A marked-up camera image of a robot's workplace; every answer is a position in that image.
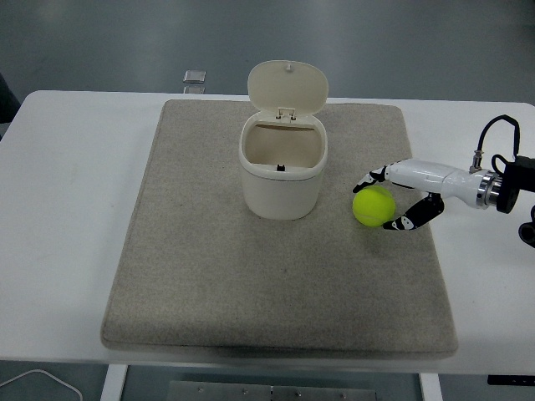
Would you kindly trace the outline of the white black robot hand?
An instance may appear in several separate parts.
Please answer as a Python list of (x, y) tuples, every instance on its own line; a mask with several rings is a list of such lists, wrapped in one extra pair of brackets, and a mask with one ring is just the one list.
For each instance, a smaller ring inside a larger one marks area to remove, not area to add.
[(482, 189), (485, 174), (484, 170), (471, 174), (449, 165), (406, 159), (370, 171), (353, 192), (359, 193), (384, 181), (425, 192), (427, 197), (415, 203), (404, 215), (383, 224), (386, 230), (411, 231), (439, 216), (445, 209), (445, 198), (455, 197), (470, 207), (486, 209), (488, 204)]

